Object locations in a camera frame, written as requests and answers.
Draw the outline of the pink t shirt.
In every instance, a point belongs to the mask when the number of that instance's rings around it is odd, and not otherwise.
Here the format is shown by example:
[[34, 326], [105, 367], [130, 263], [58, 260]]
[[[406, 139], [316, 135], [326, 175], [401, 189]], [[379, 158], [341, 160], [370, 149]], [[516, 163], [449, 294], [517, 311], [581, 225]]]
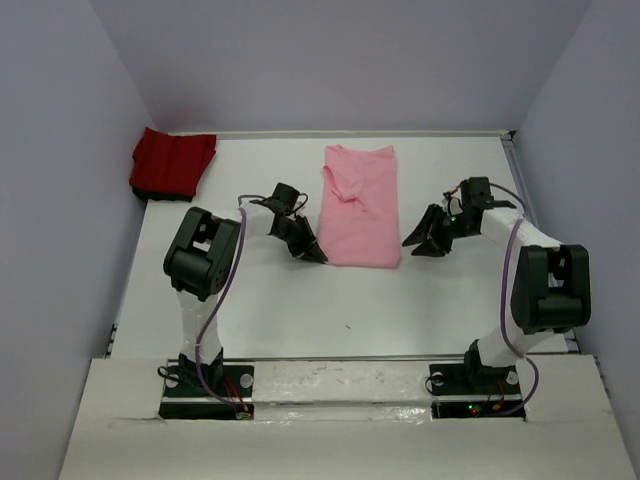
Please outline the pink t shirt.
[[401, 261], [394, 148], [325, 149], [319, 245], [333, 266], [395, 269]]

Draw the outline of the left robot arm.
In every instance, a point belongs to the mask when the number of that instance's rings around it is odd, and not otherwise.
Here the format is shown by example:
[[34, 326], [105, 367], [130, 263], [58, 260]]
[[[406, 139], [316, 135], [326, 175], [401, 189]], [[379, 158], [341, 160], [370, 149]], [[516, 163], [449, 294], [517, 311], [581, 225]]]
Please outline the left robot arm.
[[217, 316], [239, 270], [245, 243], [257, 237], [282, 241], [295, 260], [326, 264], [308, 219], [309, 196], [279, 183], [268, 196], [244, 194], [236, 209], [214, 214], [189, 208], [163, 261], [163, 272], [177, 294], [183, 344], [175, 367], [158, 373], [216, 398], [224, 375], [224, 353]]

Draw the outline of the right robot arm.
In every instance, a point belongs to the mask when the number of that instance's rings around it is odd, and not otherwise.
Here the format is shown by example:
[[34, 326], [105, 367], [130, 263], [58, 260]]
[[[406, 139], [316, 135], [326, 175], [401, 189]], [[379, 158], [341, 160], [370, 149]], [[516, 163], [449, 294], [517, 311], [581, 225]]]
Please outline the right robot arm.
[[461, 181], [443, 204], [428, 206], [402, 243], [414, 256], [442, 258], [456, 240], [482, 236], [504, 251], [498, 325], [471, 343], [462, 362], [431, 366], [425, 385], [434, 396], [512, 393], [516, 365], [533, 347], [591, 317], [587, 249], [544, 234], [517, 194], [494, 197], [498, 187], [486, 177]]

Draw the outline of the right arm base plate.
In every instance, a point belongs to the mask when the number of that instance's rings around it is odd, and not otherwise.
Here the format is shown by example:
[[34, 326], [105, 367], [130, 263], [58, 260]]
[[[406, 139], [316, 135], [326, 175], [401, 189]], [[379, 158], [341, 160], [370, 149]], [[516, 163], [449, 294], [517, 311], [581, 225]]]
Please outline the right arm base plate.
[[514, 366], [471, 378], [462, 363], [436, 363], [429, 366], [424, 384], [435, 420], [525, 416]]

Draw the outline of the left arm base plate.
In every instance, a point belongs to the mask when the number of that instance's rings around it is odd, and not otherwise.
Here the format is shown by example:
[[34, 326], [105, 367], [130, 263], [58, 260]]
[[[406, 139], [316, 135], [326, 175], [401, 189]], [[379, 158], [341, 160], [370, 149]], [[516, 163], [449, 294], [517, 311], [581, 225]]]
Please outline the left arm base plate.
[[158, 415], [165, 420], [244, 421], [254, 418], [255, 365], [227, 363], [212, 396], [198, 377], [179, 375], [176, 362], [157, 369], [163, 380]]

